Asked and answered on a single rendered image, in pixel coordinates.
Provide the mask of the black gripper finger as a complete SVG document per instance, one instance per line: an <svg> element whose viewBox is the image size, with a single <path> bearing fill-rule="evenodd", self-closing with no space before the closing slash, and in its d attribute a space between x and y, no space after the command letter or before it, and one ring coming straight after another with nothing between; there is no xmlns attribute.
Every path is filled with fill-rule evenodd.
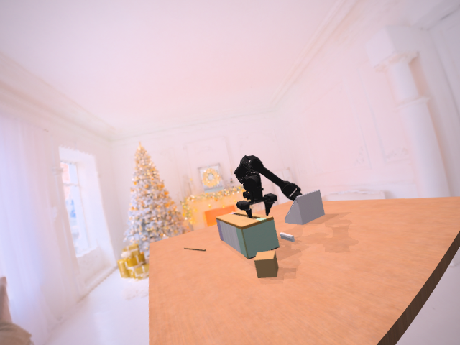
<svg viewBox="0 0 460 345"><path fill-rule="evenodd" d="M273 203L274 203L274 201L271 202L271 203L267 203L266 201L264 202L264 209L265 209L266 216L269 215L269 212L270 212L270 209L271 209Z"/></svg>
<svg viewBox="0 0 460 345"><path fill-rule="evenodd" d="M252 219L252 210L247 209L247 210L244 210L244 211L247 213L248 217Z"/></svg>

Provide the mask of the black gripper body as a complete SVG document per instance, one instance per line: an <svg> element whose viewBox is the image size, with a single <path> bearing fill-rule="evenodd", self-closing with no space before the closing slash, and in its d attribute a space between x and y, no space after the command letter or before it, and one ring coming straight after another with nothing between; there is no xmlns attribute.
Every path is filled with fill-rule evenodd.
<svg viewBox="0 0 460 345"><path fill-rule="evenodd" d="M271 203L273 201L277 201L277 196L274 195L274 194L266 194L264 195L263 197L263 191L264 188L262 188L262 186L258 187L254 192L251 192L250 193L250 197L249 199L251 201L238 201L237 204L236 204L236 207L238 209L240 209L241 211L244 211L244 210L247 210L247 209L250 209L250 206L251 205L254 205L254 204L257 204L257 203L261 203L261 202L267 202L267 203Z"/></svg>

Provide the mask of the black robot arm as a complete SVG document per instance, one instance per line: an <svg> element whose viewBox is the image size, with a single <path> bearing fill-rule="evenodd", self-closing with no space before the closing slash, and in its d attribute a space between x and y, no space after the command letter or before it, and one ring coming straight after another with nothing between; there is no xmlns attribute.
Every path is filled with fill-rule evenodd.
<svg viewBox="0 0 460 345"><path fill-rule="evenodd" d="M287 196L288 199L294 201L296 196L302 195L301 188L294 183L281 180L278 176L273 174L273 172L264 167L261 159L254 155L245 155L241 159L238 168L234 171L234 174L239 182L243 184L245 189L243 197L247 198L247 200L249 200L251 192L254 192L258 187L262 186L260 173L280 187L283 195ZM294 190L295 192L291 195Z"/></svg>

